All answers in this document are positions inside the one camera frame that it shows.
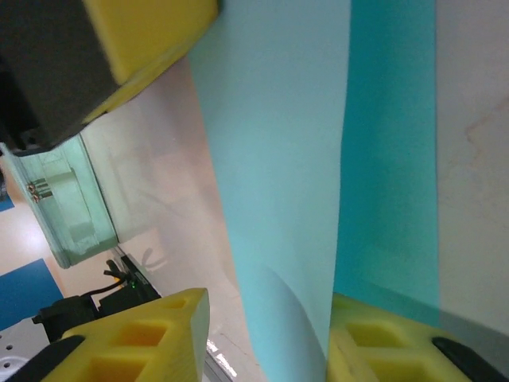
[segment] light blue fabric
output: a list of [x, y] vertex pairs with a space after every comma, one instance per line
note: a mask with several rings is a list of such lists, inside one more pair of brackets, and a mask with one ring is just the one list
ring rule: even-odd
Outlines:
[[324, 380], [350, 2], [225, 1], [189, 57], [254, 352]]
[[434, 1], [353, 2], [334, 290], [431, 324], [435, 109]]

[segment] black cable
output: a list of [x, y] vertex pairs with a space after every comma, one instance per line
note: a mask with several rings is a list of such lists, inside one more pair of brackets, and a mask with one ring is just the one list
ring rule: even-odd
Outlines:
[[119, 281], [117, 281], [115, 284], [111, 284], [110, 286], [105, 286], [101, 289], [91, 290], [90, 292], [87, 292], [85, 294], [82, 294], [81, 297], [85, 296], [92, 296], [94, 294], [104, 293], [108, 292], [109, 290], [115, 289], [116, 287], [120, 287], [124, 282], [126, 281], [127, 277], [122, 277]]

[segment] teal cloth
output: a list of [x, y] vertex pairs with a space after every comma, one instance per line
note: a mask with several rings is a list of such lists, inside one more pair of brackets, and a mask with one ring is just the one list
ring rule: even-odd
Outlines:
[[435, 103], [435, 2], [353, 2], [334, 290], [436, 325]]
[[325, 376], [349, 6], [227, 0], [189, 55], [251, 342], [276, 382]]

